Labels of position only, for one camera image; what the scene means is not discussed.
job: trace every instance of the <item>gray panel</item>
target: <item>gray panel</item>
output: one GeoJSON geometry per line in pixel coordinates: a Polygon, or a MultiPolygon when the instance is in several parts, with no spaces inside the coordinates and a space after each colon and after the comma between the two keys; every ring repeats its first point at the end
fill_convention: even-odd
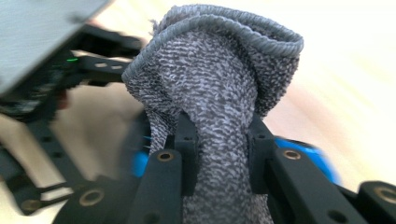
{"type": "Polygon", "coordinates": [[[0,98],[108,0],[2,0],[0,98]]]}

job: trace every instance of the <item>green led light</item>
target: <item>green led light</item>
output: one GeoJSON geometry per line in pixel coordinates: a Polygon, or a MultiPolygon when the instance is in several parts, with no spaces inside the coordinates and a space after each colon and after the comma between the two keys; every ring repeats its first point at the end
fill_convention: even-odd
{"type": "Polygon", "coordinates": [[[67,59],[67,61],[70,62],[70,63],[71,63],[71,62],[76,62],[76,61],[78,61],[78,58],[67,59]]]}

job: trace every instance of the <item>blue part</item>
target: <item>blue part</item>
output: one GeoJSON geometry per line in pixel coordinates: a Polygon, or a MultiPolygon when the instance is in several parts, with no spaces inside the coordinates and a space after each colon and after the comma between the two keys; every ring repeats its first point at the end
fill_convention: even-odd
{"type": "Polygon", "coordinates": [[[326,175],[330,181],[337,185],[340,184],[338,174],[332,168],[331,163],[325,159],[325,155],[320,149],[316,147],[302,146],[279,137],[275,139],[275,142],[279,147],[289,147],[302,151],[309,157],[309,159],[311,159],[311,161],[319,168],[319,170],[326,175]]]}
{"type": "Polygon", "coordinates": [[[132,156],[131,174],[142,177],[145,173],[146,165],[149,161],[149,155],[144,151],[137,151],[132,156]]]}

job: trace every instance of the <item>wooden surface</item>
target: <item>wooden surface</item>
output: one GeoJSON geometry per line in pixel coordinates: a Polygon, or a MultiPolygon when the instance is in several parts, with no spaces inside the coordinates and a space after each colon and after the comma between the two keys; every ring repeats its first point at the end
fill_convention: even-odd
{"type": "MultiPolygon", "coordinates": [[[[365,180],[396,185],[396,6],[390,1],[315,2],[116,0],[94,22],[148,41],[149,20],[160,20],[173,5],[210,3],[278,21],[301,34],[305,48],[287,95],[265,119],[271,131],[321,147],[348,189],[365,180]]],[[[117,148],[141,105],[121,84],[80,86],[69,95],[71,106],[51,127],[84,175],[114,175],[117,148]]],[[[39,185],[61,180],[22,124],[0,116],[0,140],[39,185]]],[[[60,208],[22,217],[3,184],[0,190],[1,223],[51,223],[60,208]]]]}

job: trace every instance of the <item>knit fabric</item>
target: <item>knit fabric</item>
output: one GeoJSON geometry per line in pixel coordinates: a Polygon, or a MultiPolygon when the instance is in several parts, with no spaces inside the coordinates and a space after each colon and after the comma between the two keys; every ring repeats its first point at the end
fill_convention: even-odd
{"type": "Polygon", "coordinates": [[[248,182],[246,134],[297,69],[303,39],[263,17],[224,7],[172,7],[122,75],[143,103],[151,152],[163,149],[181,110],[195,124],[200,172],[183,199],[183,223],[271,223],[266,198],[248,182]]]}

